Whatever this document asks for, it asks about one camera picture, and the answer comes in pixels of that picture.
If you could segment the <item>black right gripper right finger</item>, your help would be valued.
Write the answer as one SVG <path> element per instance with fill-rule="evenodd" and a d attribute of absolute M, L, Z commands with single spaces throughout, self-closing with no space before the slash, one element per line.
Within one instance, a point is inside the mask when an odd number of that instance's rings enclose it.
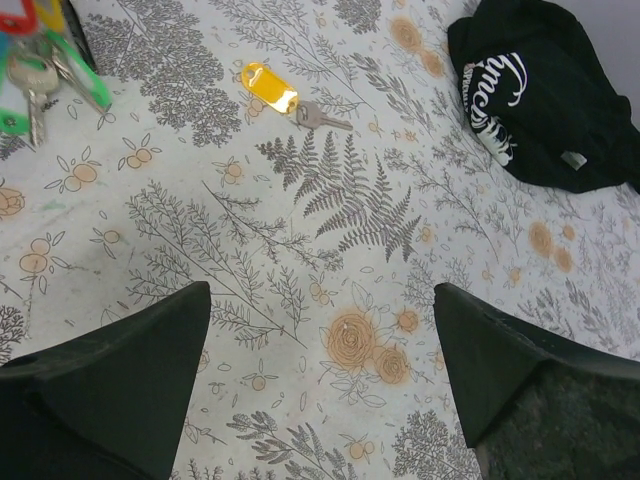
<path fill-rule="evenodd" d="M 434 313 L 464 439 L 485 479 L 636 479 L 639 364 L 441 283 Z"/>

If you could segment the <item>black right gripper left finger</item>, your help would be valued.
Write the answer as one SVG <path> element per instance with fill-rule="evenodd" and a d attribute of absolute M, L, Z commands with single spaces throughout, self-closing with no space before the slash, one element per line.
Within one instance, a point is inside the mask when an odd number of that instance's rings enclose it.
<path fill-rule="evenodd" d="M 1 368 L 4 479 L 167 479 L 210 321 L 206 281 Z"/>

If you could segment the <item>steel key holder with rings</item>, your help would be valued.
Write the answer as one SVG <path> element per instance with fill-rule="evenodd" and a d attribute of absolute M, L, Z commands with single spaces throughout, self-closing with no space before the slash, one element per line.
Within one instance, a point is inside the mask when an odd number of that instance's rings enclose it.
<path fill-rule="evenodd" d="M 83 30 L 76 9 L 74 8 L 70 0 L 61 0 L 60 3 L 69 32 L 75 42 L 78 52 L 80 53 L 85 63 L 91 68 L 91 70 L 94 73 L 98 74 L 98 67 L 89 47 L 87 37 Z"/>

